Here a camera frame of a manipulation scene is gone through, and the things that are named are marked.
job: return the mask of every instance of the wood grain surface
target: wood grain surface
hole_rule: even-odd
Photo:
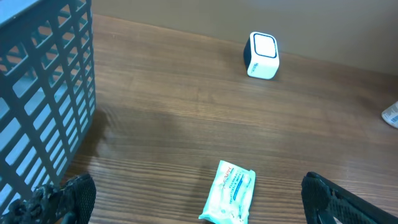
[[[311,170],[398,215],[398,77],[281,54],[260,80],[241,44],[93,21],[96,112],[65,176],[93,176],[92,223],[204,223],[220,160],[257,174],[249,223],[305,223]]]

